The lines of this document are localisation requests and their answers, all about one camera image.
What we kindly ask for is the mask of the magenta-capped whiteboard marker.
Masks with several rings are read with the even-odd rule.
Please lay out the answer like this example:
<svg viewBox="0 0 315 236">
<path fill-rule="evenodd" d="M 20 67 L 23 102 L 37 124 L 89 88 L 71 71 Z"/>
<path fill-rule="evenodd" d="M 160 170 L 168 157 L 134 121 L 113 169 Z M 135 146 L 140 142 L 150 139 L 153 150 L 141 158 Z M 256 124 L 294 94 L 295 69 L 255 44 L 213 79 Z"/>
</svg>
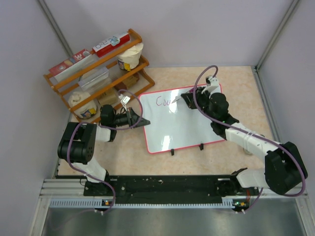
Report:
<svg viewBox="0 0 315 236">
<path fill-rule="evenodd" d="M 172 103 L 177 102 L 177 101 L 180 100 L 181 98 L 182 98 L 181 95 L 176 96 L 175 99 L 172 101 Z"/>
</svg>

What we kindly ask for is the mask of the pink-framed whiteboard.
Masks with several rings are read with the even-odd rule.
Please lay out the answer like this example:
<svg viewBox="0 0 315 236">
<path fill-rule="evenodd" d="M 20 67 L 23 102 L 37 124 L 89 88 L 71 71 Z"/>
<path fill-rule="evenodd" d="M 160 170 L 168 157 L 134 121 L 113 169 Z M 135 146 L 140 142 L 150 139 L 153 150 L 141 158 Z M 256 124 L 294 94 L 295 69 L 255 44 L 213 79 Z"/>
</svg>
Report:
<svg viewBox="0 0 315 236">
<path fill-rule="evenodd" d="M 221 142 L 211 121 L 197 109 L 188 108 L 183 99 L 173 102 L 181 93 L 192 88 L 182 87 L 139 96 L 143 118 L 151 124 L 144 126 L 147 151 L 150 154 Z"/>
</svg>

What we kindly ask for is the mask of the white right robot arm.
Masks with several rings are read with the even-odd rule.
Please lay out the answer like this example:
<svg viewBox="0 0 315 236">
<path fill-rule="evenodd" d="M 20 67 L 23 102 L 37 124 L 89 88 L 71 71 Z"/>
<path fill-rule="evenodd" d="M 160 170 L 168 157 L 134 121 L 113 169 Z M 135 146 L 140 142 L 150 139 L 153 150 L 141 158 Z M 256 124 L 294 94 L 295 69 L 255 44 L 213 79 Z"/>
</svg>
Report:
<svg viewBox="0 0 315 236">
<path fill-rule="evenodd" d="M 230 190 L 237 195 L 248 187 L 269 188 L 279 195 L 288 196 L 289 190 L 302 185 L 301 195 L 308 177 L 299 150 L 292 142 L 285 144 L 269 140 L 245 128 L 228 111 L 229 103 L 220 92 L 211 92 L 208 87 L 197 87 L 180 96 L 190 109 L 198 109 L 209 118 L 214 133 L 236 143 L 249 153 L 264 161 L 259 170 L 241 169 L 229 183 Z"/>
</svg>

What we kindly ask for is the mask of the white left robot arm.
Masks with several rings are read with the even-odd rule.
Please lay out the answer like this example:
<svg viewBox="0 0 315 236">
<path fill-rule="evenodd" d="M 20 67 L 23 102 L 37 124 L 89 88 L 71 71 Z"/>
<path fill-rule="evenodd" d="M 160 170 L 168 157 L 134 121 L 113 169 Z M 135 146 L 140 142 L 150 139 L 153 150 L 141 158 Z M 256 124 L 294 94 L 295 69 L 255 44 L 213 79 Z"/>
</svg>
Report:
<svg viewBox="0 0 315 236">
<path fill-rule="evenodd" d="M 106 180 L 108 172 L 96 160 L 95 143 L 113 142 L 121 126 L 137 128 L 150 125 L 151 122 L 140 117 L 133 108 L 116 113 L 111 105 L 100 108 L 100 125 L 69 122 L 58 146 L 58 157 L 70 163 L 74 170 L 87 176 L 94 182 L 95 190 L 106 195 L 111 191 L 112 184 Z"/>
</svg>

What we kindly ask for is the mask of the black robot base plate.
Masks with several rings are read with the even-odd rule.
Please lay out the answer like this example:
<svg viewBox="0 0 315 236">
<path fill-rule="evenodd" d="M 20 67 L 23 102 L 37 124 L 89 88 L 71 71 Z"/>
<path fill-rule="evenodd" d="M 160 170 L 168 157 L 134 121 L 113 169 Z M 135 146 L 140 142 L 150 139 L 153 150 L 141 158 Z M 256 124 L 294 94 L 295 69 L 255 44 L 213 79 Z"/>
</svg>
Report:
<svg viewBox="0 0 315 236">
<path fill-rule="evenodd" d="M 84 196 L 115 196 L 119 203 L 213 203 L 226 196 L 258 195 L 233 175 L 107 176 L 106 181 L 110 186 L 86 181 Z"/>
</svg>

